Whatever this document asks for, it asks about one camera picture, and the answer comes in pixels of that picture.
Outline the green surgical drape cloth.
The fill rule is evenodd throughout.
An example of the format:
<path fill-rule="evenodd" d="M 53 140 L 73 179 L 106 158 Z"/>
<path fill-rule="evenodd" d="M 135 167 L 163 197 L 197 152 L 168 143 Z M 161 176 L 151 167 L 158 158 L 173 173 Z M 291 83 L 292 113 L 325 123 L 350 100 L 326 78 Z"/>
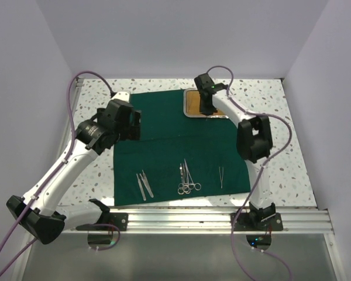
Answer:
<path fill-rule="evenodd" d="M 236 150 L 237 128 L 220 118 L 189 118 L 183 112 L 183 91 L 133 94 L 130 103 L 141 111 L 140 140 L 114 146 L 114 198 L 116 206 L 157 203 L 182 198 L 247 193 L 250 190 L 245 161 Z M 192 179 L 201 190 L 177 193 L 180 164 L 186 159 Z M 224 167 L 223 189 L 219 167 Z M 154 194 L 143 184 L 143 201 L 136 174 L 144 170 Z"/>

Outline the steel tweezers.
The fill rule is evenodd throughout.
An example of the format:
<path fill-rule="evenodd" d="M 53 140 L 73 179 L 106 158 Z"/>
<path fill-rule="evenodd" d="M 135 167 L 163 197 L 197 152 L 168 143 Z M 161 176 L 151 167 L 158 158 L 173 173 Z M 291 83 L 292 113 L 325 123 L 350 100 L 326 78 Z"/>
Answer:
<path fill-rule="evenodd" d="M 224 167 L 219 167 L 220 188 L 223 189 Z"/>

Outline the steel hemostat forceps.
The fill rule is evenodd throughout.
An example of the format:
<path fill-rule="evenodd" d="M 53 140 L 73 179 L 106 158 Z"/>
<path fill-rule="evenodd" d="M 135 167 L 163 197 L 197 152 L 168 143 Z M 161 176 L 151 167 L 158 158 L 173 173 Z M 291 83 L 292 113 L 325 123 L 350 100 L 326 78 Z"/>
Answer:
<path fill-rule="evenodd" d="M 196 190 L 196 191 L 200 191 L 201 190 L 201 184 L 200 183 L 196 183 L 193 179 L 192 179 L 192 175 L 191 172 L 188 168 L 188 164 L 186 159 L 184 159 L 184 166 L 185 166 L 185 172 L 187 175 L 187 186 L 190 190 Z"/>

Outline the steel surgical scissors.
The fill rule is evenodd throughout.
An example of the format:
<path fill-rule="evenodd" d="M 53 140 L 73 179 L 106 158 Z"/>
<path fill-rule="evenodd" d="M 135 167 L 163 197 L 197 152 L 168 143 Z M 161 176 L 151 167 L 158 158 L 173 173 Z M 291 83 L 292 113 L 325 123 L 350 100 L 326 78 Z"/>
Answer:
<path fill-rule="evenodd" d="M 186 183 L 184 165 L 182 163 L 180 164 L 180 179 L 181 179 L 181 183 L 178 185 L 177 193 L 179 195 L 190 194 L 191 189 Z"/>

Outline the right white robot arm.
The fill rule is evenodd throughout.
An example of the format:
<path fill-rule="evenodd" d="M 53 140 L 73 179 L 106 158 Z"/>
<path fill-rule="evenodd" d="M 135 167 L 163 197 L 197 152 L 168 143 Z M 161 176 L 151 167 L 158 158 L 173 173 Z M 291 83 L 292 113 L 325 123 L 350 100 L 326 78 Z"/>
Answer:
<path fill-rule="evenodd" d="M 246 162 L 251 185 L 249 212 L 237 221 L 263 229 L 276 214 L 264 164 L 273 148 L 269 117 L 249 112 L 229 93 L 226 84 L 213 82 L 207 73 L 194 78 L 194 83 L 200 96 L 199 112 L 210 116 L 220 110 L 237 127 L 236 148 Z"/>

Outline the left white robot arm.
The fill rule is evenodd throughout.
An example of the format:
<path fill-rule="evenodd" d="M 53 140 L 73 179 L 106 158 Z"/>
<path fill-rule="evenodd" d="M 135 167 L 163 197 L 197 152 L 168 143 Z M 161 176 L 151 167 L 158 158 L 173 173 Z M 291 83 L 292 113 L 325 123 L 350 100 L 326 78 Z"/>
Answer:
<path fill-rule="evenodd" d="M 23 196 L 11 196 L 10 213 L 42 244 L 53 242 L 64 230 L 86 225 L 98 230 L 110 222 L 110 209 L 97 199 L 59 207 L 77 177 L 105 150 L 119 141 L 140 139 L 141 112 L 133 105 L 111 99 L 74 131 L 63 154 L 43 178 Z"/>

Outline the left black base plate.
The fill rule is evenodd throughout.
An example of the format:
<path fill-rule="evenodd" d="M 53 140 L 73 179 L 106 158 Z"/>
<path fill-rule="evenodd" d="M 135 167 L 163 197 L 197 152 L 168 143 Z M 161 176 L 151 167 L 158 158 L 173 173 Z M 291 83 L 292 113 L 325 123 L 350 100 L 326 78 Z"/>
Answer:
<path fill-rule="evenodd" d="M 97 223 L 92 225 L 81 225 L 76 228 L 77 231 L 107 231 L 109 228 L 113 230 L 112 227 L 107 227 L 105 224 L 114 225 L 120 231 L 126 231 L 129 222 L 128 213 L 106 213 L 102 215 L 102 218 L 98 220 Z"/>

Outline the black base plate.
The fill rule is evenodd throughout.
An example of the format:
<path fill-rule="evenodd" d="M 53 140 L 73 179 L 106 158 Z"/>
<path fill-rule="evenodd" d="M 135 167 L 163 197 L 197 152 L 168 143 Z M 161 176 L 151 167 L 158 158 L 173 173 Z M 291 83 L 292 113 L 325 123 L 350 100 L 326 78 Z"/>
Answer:
<path fill-rule="evenodd" d="M 102 218 L 98 220 L 97 223 L 92 225 L 81 225 L 76 228 L 77 231 L 107 231 L 109 228 L 113 230 L 112 227 L 107 227 L 105 224 L 114 225 L 120 231 L 126 231 L 129 222 L 128 213 L 106 213 L 102 215 Z"/>
<path fill-rule="evenodd" d="M 239 214 L 234 231 L 283 231 L 284 226 L 280 213 L 272 213 L 268 217 L 259 217 L 257 214 L 243 211 Z"/>

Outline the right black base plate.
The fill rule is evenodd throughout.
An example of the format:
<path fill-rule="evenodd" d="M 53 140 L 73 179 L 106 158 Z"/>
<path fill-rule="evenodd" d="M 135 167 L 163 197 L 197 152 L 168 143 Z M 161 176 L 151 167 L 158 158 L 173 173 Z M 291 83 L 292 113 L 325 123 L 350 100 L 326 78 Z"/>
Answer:
<path fill-rule="evenodd" d="M 257 214 L 243 211 L 239 214 L 234 231 L 283 231 L 284 226 L 280 213 L 272 213 L 268 217 L 259 217 Z"/>

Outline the aluminium mounting rail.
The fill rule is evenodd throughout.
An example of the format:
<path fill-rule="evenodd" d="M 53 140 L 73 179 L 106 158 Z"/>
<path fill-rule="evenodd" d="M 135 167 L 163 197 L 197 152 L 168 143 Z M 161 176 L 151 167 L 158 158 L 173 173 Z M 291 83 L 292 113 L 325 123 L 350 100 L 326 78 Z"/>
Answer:
<path fill-rule="evenodd" d="M 314 208 L 278 208 L 277 215 L 258 227 L 233 222 L 236 211 L 227 207 L 110 208 L 108 222 L 130 234 L 331 234 L 329 213 Z"/>

